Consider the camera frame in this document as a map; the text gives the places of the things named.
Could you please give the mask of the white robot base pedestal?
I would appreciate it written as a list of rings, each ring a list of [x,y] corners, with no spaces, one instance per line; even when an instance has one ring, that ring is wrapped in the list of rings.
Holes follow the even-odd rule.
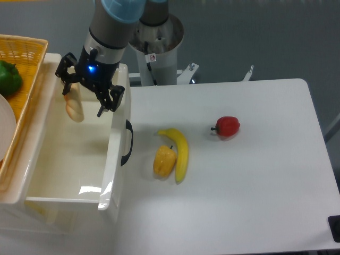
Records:
[[[142,86],[177,84],[177,50],[183,38],[183,24],[172,14],[159,26],[138,23],[130,46],[137,56]]]

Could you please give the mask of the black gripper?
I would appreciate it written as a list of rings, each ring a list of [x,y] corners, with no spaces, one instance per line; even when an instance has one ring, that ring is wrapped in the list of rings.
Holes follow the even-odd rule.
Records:
[[[116,111],[122,101],[125,89],[114,85],[112,78],[119,67],[124,48],[83,47],[80,58],[69,52],[62,57],[55,75],[64,85],[62,95],[66,96],[74,83],[80,83],[96,95],[100,102],[97,117],[103,112]]]

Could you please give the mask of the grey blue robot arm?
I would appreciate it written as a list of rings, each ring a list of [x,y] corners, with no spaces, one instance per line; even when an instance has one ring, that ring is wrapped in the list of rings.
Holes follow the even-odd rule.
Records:
[[[95,1],[80,58],[67,53],[56,70],[64,86],[63,95],[70,95],[71,85],[80,83],[99,100],[98,116],[116,111],[125,89],[113,85],[112,78],[138,22],[161,25],[168,16],[168,1]]]

